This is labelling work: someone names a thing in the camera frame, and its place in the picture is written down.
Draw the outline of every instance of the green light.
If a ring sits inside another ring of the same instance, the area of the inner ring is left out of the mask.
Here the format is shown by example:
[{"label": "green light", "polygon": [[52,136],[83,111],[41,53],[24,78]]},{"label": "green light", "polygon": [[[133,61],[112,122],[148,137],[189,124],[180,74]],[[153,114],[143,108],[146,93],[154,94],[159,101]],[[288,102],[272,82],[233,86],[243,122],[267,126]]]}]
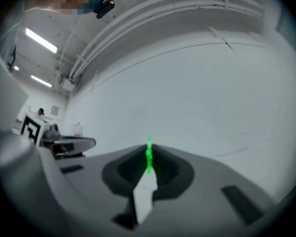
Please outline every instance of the green light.
[{"label": "green light", "polygon": [[146,150],[146,157],[147,157],[147,172],[150,174],[151,167],[152,167],[152,146],[151,146],[151,138],[148,138],[147,150]]}]

